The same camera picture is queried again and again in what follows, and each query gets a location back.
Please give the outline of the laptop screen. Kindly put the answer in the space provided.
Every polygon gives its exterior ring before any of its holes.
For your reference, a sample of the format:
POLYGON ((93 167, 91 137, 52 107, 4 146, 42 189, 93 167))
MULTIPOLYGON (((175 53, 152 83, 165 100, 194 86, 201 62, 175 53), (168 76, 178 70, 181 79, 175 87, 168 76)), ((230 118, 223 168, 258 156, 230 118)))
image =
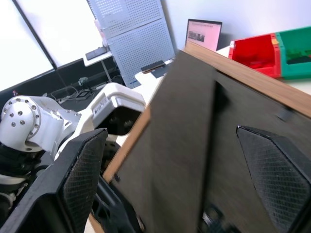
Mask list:
POLYGON ((185 45, 188 42, 216 51, 222 29, 222 22, 188 19, 185 45))

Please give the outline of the flat black box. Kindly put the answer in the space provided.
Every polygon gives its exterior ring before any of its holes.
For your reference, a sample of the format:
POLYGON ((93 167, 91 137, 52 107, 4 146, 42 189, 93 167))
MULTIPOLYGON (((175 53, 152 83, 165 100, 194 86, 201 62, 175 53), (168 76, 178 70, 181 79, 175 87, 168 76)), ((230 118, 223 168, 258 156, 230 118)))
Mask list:
POLYGON ((149 64, 141 68, 141 72, 146 74, 160 67, 164 67, 166 64, 162 60, 149 64))

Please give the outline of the red plastic storage bin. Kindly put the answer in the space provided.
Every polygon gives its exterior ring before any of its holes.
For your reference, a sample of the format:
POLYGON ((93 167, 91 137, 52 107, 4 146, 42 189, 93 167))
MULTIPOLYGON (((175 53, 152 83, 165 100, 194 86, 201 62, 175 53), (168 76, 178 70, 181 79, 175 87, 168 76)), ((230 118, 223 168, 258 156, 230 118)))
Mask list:
POLYGON ((280 48, 275 33, 231 41, 228 57, 272 78, 281 77, 280 48))

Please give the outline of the wooden picture frame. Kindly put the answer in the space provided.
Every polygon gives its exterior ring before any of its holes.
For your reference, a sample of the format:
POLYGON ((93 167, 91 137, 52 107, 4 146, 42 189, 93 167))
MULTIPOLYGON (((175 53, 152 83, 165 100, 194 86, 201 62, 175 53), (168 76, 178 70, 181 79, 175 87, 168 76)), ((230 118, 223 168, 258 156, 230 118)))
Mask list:
POLYGON ((132 204, 145 233, 279 233, 238 126, 284 136, 311 159, 311 95, 190 43, 103 179, 132 204))

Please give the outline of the white power strip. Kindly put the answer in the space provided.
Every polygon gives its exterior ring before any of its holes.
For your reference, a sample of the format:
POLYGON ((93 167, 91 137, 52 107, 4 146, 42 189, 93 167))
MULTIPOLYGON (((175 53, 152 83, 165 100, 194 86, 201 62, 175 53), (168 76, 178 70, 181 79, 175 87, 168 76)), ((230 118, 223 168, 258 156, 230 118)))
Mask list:
POLYGON ((51 95, 51 97, 56 101, 58 102, 59 104, 62 104, 68 100, 72 100, 72 97, 71 96, 66 96, 66 97, 62 97, 62 98, 56 98, 54 95, 51 95))

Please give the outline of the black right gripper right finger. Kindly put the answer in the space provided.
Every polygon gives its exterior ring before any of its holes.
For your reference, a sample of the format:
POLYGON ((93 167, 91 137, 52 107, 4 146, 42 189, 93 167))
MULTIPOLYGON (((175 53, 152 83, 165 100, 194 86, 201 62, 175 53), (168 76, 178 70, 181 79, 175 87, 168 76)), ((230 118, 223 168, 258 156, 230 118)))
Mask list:
POLYGON ((279 233, 311 233, 311 159, 288 138, 238 126, 253 186, 279 233))

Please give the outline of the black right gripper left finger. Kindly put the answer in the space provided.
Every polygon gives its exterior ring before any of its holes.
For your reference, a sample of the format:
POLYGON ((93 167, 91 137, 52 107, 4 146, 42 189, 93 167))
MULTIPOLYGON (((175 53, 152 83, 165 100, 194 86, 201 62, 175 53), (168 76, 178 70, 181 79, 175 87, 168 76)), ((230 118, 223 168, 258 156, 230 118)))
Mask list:
POLYGON ((41 173, 0 233, 84 233, 97 190, 106 129, 70 140, 41 173))

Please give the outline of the green plastic storage bin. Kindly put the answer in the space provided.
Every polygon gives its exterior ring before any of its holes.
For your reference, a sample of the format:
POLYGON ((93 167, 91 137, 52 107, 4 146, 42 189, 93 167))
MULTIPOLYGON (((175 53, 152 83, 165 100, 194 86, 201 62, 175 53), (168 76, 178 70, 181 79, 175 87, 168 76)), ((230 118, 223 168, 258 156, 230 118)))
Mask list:
POLYGON ((276 33, 281 76, 286 80, 311 78, 311 26, 276 33))

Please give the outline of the small white side table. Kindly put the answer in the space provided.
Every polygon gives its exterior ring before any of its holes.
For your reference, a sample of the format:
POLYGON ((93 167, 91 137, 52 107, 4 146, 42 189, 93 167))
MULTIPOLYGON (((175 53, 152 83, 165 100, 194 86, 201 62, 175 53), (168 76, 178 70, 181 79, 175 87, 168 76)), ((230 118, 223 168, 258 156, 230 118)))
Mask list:
POLYGON ((105 60, 105 59, 108 59, 108 58, 110 58, 110 57, 112 57, 112 56, 113 56, 113 54, 109 51, 109 52, 107 52, 107 53, 105 53, 105 54, 102 54, 102 55, 100 55, 100 56, 97 56, 97 57, 95 57, 95 58, 93 58, 93 59, 88 60, 88 59, 86 58, 86 54, 84 54, 84 55, 83 55, 83 61, 84 61, 85 67, 88 67, 88 66, 91 66, 91 65, 93 65, 93 64, 95 64, 95 63, 100 62, 100 63, 102 64, 103 68, 104 68, 104 71, 105 71, 105 74, 106 74, 106 76, 107 76, 107 78, 108 78, 108 81, 111 83, 111 82, 112 82, 112 79, 111 79, 111 77, 110 77, 110 75, 109 75, 109 72, 108 72, 108 70, 107 70, 107 68, 106 68, 106 65, 104 64, 104 60, 105 60))

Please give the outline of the black square floor pad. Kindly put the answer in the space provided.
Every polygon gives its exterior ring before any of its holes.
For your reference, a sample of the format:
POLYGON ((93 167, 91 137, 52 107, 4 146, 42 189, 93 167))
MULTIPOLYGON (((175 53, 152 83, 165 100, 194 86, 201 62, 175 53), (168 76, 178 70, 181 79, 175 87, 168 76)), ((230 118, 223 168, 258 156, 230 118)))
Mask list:
POLYGON ((87 100, 88 97, 92 94, 91 91, 81 91, 77 96, 76 96, 76 100, 80 101, 80 100, 87 100))

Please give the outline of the white perforated metal panel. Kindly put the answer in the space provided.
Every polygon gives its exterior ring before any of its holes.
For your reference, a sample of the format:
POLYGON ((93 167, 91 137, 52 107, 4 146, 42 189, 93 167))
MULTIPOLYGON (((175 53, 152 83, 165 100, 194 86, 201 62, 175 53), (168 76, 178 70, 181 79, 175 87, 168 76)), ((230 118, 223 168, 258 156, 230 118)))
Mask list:
POLYGON ((125 85, 142 67, 175 57, 161 0, 89 0, 125 85))

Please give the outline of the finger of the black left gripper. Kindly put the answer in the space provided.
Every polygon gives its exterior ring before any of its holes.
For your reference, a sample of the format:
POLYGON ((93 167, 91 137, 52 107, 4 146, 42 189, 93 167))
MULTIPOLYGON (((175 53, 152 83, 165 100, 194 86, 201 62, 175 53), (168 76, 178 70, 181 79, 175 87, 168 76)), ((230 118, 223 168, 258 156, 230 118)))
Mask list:
POLYGON ((112 184, 99 179, 92 215, 105 233, 145 233, 146 228, 132 204, 112 184))

